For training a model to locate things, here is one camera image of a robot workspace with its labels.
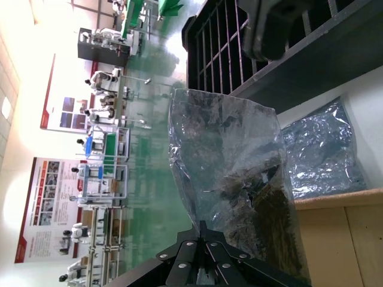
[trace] wall poster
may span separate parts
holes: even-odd
[[[63,231],[81,221],[81,209],[69,200],[82,190],[71,172],[79,162],[34,158],[15,263],[77,257],[77,244]]]

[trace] green machine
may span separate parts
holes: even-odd
[[[126,38],[127,32],[130,28],[139,28],[138,19],[140,17],[142,8],[146,2],[156,3],[152,0],[127,0],[126,3],[126,15],[122,23],[122,37]],[[158,10],[159,16],[162,17],[175,17],[178,16],[178,11],[182,8],[182,4],[179,4],[180,0],[159,0]]]

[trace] white wall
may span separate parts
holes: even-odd
[[[33,157],[73,158],[78,138],[39,128],[53,52],[33,25],[28,0],[0,1],[0,29],[22,81],[0,173],[2,287],[63,287],[58,277],[72,262],[13,264]]]

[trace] wooden surface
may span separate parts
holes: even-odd
[[[364,206],[374,204],[383,204],[383,188],[295,201],[297,210],[344,206]]]
[[[298,211],[313,287],[363,287],[344,208]]]
[[[81,215],[81,222],[83,225],[91,227],[92,226],[92,215],[93,212],[91,210],[83,210]]]
[[[346,208],[364,287],[383,286],[383,204]]]

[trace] plastic bag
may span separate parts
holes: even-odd
[[[307,279],[275,111],[250,100],[178,89],[169,138],[172,171],[191,220],[205,220],[229,244]]]
[[[340,98],[282,130],[296,199],[366,189]]]

